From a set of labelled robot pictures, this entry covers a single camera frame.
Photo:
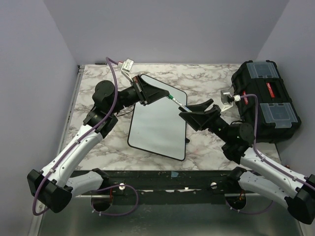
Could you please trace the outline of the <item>black framed whiteboard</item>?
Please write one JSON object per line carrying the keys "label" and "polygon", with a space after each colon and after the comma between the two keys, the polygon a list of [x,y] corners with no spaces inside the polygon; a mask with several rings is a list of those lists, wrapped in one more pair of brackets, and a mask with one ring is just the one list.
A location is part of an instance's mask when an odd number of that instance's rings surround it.
{"label": "black framed whiteboard", "polygon": [[179,107],[164,97],[148,106],[136,103],[127,143],[130,147],[183,161],[186,157],[186,122]]}

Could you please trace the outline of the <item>green white marker pen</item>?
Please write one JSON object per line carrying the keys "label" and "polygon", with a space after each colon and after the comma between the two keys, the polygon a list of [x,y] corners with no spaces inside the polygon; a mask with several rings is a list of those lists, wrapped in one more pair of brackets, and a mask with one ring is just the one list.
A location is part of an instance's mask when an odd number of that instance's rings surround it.
{"label": "green white marker pen", "polygon": [[186,106],[184,106],[181,102],[179,102],[176,98],[174,98],[172,95],[167,96],[168,99],[172,100],[175,104],[177,104],[181,109],[183,109],[185,112],[191,112],[190,109],[188,109]]}

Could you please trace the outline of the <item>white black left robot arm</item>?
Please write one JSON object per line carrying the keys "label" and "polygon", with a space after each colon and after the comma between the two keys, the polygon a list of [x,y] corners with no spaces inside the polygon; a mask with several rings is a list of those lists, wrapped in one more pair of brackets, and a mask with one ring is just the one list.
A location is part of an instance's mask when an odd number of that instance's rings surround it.
{"label": "white black left robot arm", "polygon": [[99,82],[92,95],[94,105],[75,137],[48,165],[27,175],[34,203],[41,202],[47,210],[59,213],[78,195],[106,193],[109,178],[102,170],[93,169],[78,177],[72,177],[72,173],[117,124],[115,113],[137,102],[143,106],[152,104],[168,95],[169,91],[148,84],[140,76],[134,77],[130,87],[122,91],[118,90],[116,79]]}

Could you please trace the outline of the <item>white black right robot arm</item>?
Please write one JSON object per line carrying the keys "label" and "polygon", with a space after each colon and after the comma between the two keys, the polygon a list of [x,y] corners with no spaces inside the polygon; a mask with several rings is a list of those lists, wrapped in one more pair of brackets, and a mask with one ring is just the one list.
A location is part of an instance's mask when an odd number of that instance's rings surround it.
{"label": "white black right robot arm", "polygon": [[227,179],[227,189],[258,193],[284,206],[290,215],[304,224],[315,219],[315,177],[297,173],[258,151],[254,129],[248,123],[229,124],[221,118],[221,110],[213,100],[180,107],[179,116],[195,131],[208,130],[224,145],[225,157],[240,168]]}

